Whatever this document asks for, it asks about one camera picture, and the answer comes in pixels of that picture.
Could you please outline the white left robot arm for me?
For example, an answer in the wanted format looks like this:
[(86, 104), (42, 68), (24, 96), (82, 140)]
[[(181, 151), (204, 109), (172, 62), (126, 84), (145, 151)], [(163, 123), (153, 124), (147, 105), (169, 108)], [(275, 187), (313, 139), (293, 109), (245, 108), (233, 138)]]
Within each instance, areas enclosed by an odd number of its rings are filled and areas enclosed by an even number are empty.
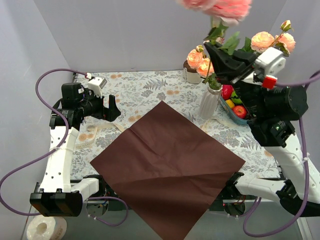
[(31, 205), (45, 217), (77, 217), (83, 202), (90, 197), (101, 200), (106, 196), (106, 182), (101, 175), (88, 175), (72, 182), (70, 178), (73, 152), (80, 127), (86, 117), (113, 122), (120, 116), (114, 95), (104, 106), (103, 87), (107, 81), (96, 77), (84, 87), (79, 82), (65, 83), (62, 98), (50, 115), (50, 149), (43, 180), (30, 195)]

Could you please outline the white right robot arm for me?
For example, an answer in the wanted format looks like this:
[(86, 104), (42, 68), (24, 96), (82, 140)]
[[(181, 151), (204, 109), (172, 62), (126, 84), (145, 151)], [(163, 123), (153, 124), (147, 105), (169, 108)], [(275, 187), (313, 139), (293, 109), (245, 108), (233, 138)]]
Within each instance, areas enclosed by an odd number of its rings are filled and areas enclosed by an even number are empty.
[(285, 67), (284, 54), (273, 47), (260, 55), (223, 51), (219, 43), (205, 42), (217, 80), (230, 85), (246, 108), (254, 139), (277, 161), (283, 179), (251, 178), (239, 173), (226, 186), (227, 195), (261, 197), (279, 203), (300, 217), (320, 214), (320, 173), (307, 156), (306, 141), (293, 122), (308, 110), (307, 84), (281, 84), (277, 73)]

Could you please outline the peach double rose stem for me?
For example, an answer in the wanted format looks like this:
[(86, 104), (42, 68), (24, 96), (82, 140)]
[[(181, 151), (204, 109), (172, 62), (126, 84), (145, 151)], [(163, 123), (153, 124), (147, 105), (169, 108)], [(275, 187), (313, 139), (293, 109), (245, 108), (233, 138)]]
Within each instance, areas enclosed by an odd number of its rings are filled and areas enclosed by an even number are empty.
[(205, 77), (214, 73), (211, 60), (205, 54), (204, 47), (202, 45), (197, 45), (193, 50), (191, 50), (186, 57), (186, 61), (192, 69), (197, 71), (203, 80)]

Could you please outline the peach rose stem with bud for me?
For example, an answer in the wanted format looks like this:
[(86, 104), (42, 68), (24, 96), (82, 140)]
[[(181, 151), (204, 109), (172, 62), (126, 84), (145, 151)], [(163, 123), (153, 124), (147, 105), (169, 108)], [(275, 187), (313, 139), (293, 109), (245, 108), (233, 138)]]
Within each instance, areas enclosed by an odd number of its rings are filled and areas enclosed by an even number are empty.
[(288, 33), (293, 30), (290, 20), (284, 21), (280, 26), (280, 35), (273, 36), (266, 31), (256, 33), (252, 38), (245, 38), (242, 51), (248, 53), (256, 53), (258, 55), (264, 53), (269, 48), (275, 48), (283, 52), (288, 57), (296, 47), (294, 37)]

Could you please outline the red paper bouquet wrap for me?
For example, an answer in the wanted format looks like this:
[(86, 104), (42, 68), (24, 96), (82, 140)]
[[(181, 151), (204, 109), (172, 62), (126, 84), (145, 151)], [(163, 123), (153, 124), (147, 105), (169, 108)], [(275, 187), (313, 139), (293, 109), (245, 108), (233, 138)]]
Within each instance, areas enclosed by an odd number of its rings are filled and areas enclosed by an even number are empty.
[(184, 239), (244, 160), (165, 102), (91, 161), (162, 239)]

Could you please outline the pink artificial flower bunch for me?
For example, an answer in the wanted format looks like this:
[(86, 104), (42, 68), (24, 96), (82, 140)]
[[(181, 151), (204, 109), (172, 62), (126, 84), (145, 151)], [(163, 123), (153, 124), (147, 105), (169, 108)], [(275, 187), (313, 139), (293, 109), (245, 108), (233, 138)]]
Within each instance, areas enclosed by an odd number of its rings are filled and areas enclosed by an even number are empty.
[(229, 27), (238, 25), (249, 14), (251, 0), (178, 0), (184, 8), (210, 16), (211, 30), (206, 40), (217, 43)]

